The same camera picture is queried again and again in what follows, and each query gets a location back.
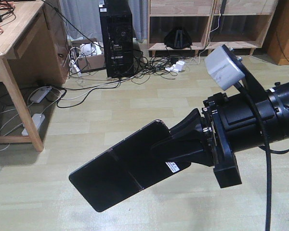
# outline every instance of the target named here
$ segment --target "desk drawer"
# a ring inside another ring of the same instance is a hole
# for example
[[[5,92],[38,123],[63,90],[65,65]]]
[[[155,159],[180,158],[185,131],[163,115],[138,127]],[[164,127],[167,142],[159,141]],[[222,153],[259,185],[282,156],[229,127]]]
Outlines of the desk drawer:
[[[10,52],[7,55],[7,59],[20,59],[25,53],[28,46],[30,45],[33,38],[35,37],[38,30],[44,23],[45,23],[44,15],[42,13],[39,13],[35,17],[30,27],[27,28],[25,33],[16,42],[13,49],[10,50]]]
[[[214,0],[151,0],[150,14],[209,15]]]

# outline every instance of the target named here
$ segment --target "desk leg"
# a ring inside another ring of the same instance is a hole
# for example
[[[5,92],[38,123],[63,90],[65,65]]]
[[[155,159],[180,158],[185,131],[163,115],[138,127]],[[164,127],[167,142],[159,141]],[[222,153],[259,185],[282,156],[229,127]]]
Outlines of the desk leg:
[[[38,152],[42,152],[44,149],[42,140],[39,133],[31,119],[30,113],[26,107],[24,98],[19,90],[19,87],[14,79],[10,66],[6,59],[0,60],[0,77],[5,85],[14,105],[17,109],[22,122],[28,132],[31,142]]]

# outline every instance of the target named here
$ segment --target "wooden cabinet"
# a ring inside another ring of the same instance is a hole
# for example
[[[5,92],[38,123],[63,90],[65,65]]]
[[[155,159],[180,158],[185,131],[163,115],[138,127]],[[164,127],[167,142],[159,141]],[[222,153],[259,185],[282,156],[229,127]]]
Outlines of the wooden cabinet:
[[[59,0],[47,0],[60,9]],[[58,13],[46,3],[42,23],[20,59],[8,60],[18,84],[42,81],[63,84],[68,76],[68,48],[65,27]]]
[[[217,1],[215,13],[221,7],[221,1]],[[276,0],[227,0],[225,14],[272,14],[275,11]]]
[[[251,49],[252,54],[254,49],[261,48],[277,0],[227,0],[225,11],[219,16],[221,3],[221,0],[149,1],[149,51],[154,54],[165,50],[163,39],[177,26],[186,28],[193,50],[213,50],[226,44],[235,49]]]
[[[213,0],[149,0],[149,51],[154,55],[155,51],[165,50],[165,36],[178,26],[188,31],[193,50],[203,49],[208,38],[213,7]]]
[[[151,0],[150,14],[209,15],[211,8],[207,0]]]
[[[289,0],[278,4],[265,49],[278,65],[289,65]]]

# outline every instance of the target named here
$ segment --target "white device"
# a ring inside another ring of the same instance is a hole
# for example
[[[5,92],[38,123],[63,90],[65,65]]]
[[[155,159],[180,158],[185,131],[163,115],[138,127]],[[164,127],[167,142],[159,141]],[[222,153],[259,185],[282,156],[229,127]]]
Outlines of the white device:
[[[166,71],[173,71],[175,73],[179,73],[180,71],[183,70],[183,67],[185,65],[184,61],[177,61],[174,65],[172,65],[171,67],[166,67],[165,70]]]
[[[37,130],[39,130],[41,124],[42,124],[43,121],[44,121],[44,119],[45,119],[45,115],[44,115],[44,114],[34,114],[34,115],[32,116],[33,123],[34,123],[35,127],[37,128]],[[23,136],[27,136],[27,135],[28,135],[28,132],[27,132],[26,129],[24,129],[24,130],[21,132],[21,134],[22,134]]]
[[[96,55],[103,54],[101,48],[99,47],[98,42],[94,42],[94,44],[95,44]]]
[[[44,97],[51,91],[51,87],[42,87],[35,92],[31,98],[30,101],[34,103],[40,103]]]
[[[204,62],[209,75],[223,90],[227,90],[245,77],[221,46],[208,55]]]
[[[80,57],[96,55],[95,45],[92,43],[81,44]]]

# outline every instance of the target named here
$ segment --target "white label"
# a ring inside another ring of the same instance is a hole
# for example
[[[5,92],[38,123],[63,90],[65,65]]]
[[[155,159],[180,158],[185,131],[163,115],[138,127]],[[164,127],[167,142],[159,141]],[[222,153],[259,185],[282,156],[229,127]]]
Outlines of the white label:
[[[180,171],[179,167],[176,165],[175,162],[166,162],[166,165],[173,173]]]

